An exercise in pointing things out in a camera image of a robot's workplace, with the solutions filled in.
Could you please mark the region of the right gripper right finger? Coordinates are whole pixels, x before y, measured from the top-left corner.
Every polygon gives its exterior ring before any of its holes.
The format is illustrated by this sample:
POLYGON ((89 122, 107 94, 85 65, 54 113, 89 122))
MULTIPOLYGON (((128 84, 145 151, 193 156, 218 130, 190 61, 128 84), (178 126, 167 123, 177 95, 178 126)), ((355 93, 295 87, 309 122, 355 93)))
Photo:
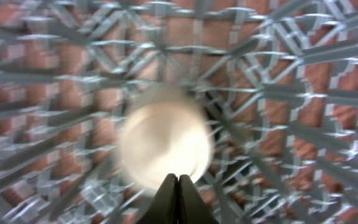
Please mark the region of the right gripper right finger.
POLYGON ((178 181, 179 224, 218 224, 188 175, 178 181))

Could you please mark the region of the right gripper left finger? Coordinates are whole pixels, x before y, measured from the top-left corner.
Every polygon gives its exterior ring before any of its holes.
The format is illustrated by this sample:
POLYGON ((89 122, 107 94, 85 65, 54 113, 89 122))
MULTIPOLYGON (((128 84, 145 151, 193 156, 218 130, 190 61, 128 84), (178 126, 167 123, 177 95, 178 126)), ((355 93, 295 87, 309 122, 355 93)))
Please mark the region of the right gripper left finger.
POLYGON ((175 174, 168 174, 137 224, 177 224, 177 187, 175 174))

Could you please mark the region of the white cup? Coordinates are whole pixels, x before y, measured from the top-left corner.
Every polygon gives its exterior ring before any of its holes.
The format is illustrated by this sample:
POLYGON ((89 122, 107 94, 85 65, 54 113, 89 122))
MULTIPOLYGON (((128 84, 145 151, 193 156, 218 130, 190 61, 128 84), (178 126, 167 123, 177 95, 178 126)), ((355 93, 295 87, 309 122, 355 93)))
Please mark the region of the white cup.
POLYGON ((154 195, 168 174, 197 182, 213 160, 211 128, 200 104, 174 85, 144 90, 130 105, 117 140, 126 181, 154 195))

